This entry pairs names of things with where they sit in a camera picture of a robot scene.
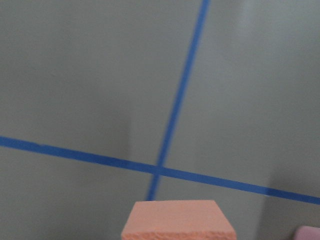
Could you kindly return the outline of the orange foam block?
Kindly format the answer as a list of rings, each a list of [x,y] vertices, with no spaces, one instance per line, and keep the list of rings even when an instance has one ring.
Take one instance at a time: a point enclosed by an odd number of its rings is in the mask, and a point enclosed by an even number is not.
[[[237,234],[214,200],[137,201],[122,240],[236,240]]]

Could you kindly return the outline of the pink plastic bin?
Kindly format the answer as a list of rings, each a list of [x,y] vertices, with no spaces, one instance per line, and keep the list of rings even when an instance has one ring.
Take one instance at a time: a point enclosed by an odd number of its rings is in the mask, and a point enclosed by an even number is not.
[[[300,226],[294,234],[293,240],[320,240],[320,228]]]

